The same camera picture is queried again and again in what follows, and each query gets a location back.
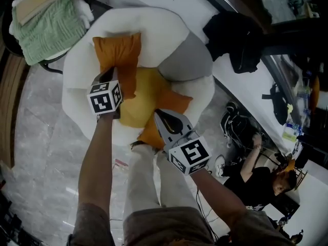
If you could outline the beige flat box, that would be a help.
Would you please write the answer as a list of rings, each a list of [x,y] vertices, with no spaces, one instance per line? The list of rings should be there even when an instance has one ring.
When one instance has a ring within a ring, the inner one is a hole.
[[[55,1],[57,0],[18,0],[18,2],[14,2],[13,8],[16,9],[16,18],[18,22],[24,25]]]

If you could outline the person's left forearm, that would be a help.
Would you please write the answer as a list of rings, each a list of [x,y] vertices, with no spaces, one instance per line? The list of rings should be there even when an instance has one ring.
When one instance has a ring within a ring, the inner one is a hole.
[[[112,113],[100,116],[83,159],[78,181],[78,203],[109,211],[112,190]]]

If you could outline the person's brown t-shirt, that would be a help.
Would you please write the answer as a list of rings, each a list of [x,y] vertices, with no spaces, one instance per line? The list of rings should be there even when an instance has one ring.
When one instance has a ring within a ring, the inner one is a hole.
[[[247,210],[230,231],[234,246],[294,246],[264,212]],[[93,204],[78,207],[67,246],[115,246],[109,217]],[[214,246],[210,229],[192,207],[137,211],[124,221],[124,246]]]

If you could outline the person's right forearm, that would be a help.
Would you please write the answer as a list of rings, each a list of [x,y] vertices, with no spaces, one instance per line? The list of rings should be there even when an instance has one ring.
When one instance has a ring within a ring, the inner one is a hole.
[[[246,207],[231,190],[219,183],[208,171],[201,169],[191,178],[203,197],[229,228],[246,213]]]

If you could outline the black waist bag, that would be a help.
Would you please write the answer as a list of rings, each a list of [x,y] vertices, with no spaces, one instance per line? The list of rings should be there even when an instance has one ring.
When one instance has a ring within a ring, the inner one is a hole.
[[[288,102],[284,94],[277,90],[277,84],[273,84],[269,94],[263,94],[262,99],[271,100],[274,109],[274,115],[280,125],[284,125],[288,118]]]

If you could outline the blue packets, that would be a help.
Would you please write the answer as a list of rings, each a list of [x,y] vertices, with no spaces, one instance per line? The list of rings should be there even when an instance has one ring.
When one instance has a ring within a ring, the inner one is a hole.
[[[302,126],[288,121],[285,125],[284,131],[290,135],[299,136],[302,135]]]

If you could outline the wooden step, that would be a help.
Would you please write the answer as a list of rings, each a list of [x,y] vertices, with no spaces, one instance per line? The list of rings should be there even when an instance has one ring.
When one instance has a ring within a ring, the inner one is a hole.
[[[0,160],[13,168],[18,106],[30,67],[24,58],[4,50],[0,60]]]

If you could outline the white fluffy towel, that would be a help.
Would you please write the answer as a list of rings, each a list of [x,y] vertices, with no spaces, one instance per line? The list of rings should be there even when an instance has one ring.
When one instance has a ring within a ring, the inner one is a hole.
[[[84,27],[88,30],[94,21],[94,15],[90,6],[84,0],[74,0],[74,6],[78,17],[81,19]]]

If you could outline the dark round chair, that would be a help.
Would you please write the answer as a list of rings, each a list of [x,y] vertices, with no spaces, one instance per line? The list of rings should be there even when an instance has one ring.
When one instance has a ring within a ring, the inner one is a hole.
[[[84,1],[89,6],[92,4],[92,0],[84,0]],[[12,9],[11,6],[9,5],[9,2],[13,2],[13,0],[9,0],[5,5],[3,20],[1,25],[4,44],[6,49],[10,53],[19,57],[23,57],[23,52],[20,45],[18,44],[18,41],[14,38],[13,35],[9,34],[9,25],[12,21],[12,13],[11,13]],[[63,72],[61,70],[50,68],[49,64],[59,60],[65,55],[66,53],[60,53],[58,57],[52,58],[50,60],[42,60],[41,62],[39,62],[39,64],[48,72],[62,74]]]

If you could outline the yellow cushion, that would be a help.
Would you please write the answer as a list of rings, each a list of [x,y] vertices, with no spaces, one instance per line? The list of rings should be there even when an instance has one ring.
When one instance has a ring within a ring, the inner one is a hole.
[[[131,128],[143,128],[155,110],[157,99],[171,90],[171,83],[156,68],[137,68],[133,99],[120,105],[119,122]]]

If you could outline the white long bench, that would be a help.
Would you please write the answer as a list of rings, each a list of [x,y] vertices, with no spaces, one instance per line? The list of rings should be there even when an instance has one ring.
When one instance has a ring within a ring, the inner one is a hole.
[[[187,26],[201,38],[207,38],[203,26],[219,12],[210,0],[109,0],[113,7],[152,6],[161,7],[177,13]],[[254,73],[236,74],[233,72],[227,54],[219,57],[213,66],[213,75],[259,122],[269,137],[284,154],[294,151],[295,142],[283,138],[284,126],[280,125],[273,114],[273,104],[262,99],[268,94],[274,79],[261,61]]]

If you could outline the green knitted blanket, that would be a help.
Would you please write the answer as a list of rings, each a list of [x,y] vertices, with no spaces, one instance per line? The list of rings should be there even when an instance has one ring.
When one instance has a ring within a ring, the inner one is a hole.
[[[74,46],[87,28],[78,16],[74,0],[57,0],[21,25],[12,9],[12,31],[30,66]]]

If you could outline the white round lounge chair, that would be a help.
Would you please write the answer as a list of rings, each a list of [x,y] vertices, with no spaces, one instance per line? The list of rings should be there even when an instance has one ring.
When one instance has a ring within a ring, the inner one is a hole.
[[[134,33],[141,34],[138,65],[158,68],[172,82],[173,91],[192,98],[184,112],[192,125],[198,123],[212,100],[212,58],[179,15],[156,7],[111,9],[95,21],[64,61],[62,107],[88,139],[94,134],[96,116],[89,106],[87,91],[100,72],[92,39]]]

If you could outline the person's beige trousers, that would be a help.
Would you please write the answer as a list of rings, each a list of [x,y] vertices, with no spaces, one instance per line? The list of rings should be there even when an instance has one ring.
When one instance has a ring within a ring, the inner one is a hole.
[[[156,155],[154,149],[143,142],[132,144],[131,152],[124,220],[135,212],[149,209],[198,209],[184,175],[167,161],[163,152]],[[160,197],[154,183],[154,158],[160,173]]]

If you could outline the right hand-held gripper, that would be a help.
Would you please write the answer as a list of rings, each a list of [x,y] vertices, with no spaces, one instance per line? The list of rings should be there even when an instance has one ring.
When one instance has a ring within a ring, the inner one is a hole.
[[[178,112],[169,109],[156,109],[154,120],[160,137],[165,142],[168,161],[183,175],[191,175],[208,165],[212,158],[211,150],[203,136],[191,130],[189,120]],[[185,136],[174,142],[174,134]]]

